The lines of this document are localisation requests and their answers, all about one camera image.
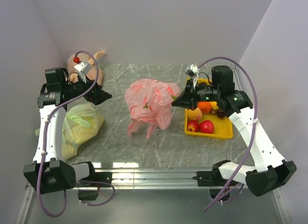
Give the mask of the fake red pomegranate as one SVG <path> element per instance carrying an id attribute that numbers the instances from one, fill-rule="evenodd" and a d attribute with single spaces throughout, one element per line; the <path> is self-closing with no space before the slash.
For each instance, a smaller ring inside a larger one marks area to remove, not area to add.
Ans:
<path id="1" fill-rule="evenodd" d="M 200 126 L 198 121 L 191 120 L 187 123 L 187 131 L 188 132 L 199 132 Z"/>

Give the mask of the fake red apple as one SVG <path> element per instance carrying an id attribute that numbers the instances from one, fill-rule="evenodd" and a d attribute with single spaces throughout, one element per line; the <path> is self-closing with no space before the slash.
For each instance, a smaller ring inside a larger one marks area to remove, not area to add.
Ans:
<path id="1" fill-rule="evenodd" d="M 212 121 L 205 120 L 199 124 L 199 130 L 201 133 L 213 134 L 215 131 L 215 126 Z"/>

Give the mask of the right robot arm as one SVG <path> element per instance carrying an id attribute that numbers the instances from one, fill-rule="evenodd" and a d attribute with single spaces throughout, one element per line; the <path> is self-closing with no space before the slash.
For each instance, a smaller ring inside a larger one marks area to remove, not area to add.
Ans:
<path id="1" fill-rule="evenodd" d="M 235 164 L 230 160 L 214 164 L 214 183 L 223 185 L 231 179 L 247 185 L 257 197 L 285 185 L 297 167 L 275 148 L 256 117 L 257 107 L 245 92 L 235 88 L 233 71 L 228 66 L 215 66 L 211 69 L 211 82 L 203 84 L 197 82 L 199 68 L 196 65 L 188 67 L 185 73 L 190 79 L 172 105 L 194 110 L 199 102 L 216 102 L 240 133 L 254 160 L 253 167 Z"/>

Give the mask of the fake peach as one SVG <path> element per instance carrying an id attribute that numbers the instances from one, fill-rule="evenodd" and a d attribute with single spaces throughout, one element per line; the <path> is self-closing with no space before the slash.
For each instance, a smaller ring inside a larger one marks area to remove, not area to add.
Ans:
<path id="1" fill-rule="evenodd" d="M 199 108 L 196 108 L 195 110 L 188 109 L 187 117 L 189 120 L 195 120 L 199 121 L 202 118 L 202 111 Z"/>

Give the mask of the fake orange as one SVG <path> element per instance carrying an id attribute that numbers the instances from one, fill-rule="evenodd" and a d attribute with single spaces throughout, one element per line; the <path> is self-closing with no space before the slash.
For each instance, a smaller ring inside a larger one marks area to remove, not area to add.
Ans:
<path id="1" fill-rule="evenodd" d="M 199 102 L 197 106 L 203 114 L 209 113 L 212 109 L 210 102 Z"/>

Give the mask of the pink plastic bag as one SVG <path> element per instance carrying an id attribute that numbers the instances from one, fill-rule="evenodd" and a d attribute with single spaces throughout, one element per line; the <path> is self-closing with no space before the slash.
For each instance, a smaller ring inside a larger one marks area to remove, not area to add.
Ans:
<path id="1" fill-rule="evenodd" d="M 172 120 L 171 103 L 179 96 L 180 88 L 176 83 L 161 82 L 156 79 L 140 79 L 126 90 L 126 101 L 130 120 L 128 136 L 148 124 L 146 139 L 159 127 L 165 130 Z"/>

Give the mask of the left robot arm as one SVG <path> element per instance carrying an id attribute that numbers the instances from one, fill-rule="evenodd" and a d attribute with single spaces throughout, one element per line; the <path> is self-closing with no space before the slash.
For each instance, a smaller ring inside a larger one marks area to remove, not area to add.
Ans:
<path id="1" fill-rule="evenodd" d="M 45 70 L 46 83 L 40 90 L 37 104 L 40 112 L 40 133 L 33 162 L 24 166 L 23 174 L 38 195 L 65 191 L 81 181 L 92 186 L 97 174 L 91 162 L 74 165 L 64 162 L 62 155 L 62 128 L 67 105 L 84 97 L 99 105 L 112 98 L 95 81 L 86 76 L 85 70 L 76 70 L 77 82 L 69 79 L 64 68 Z"/>

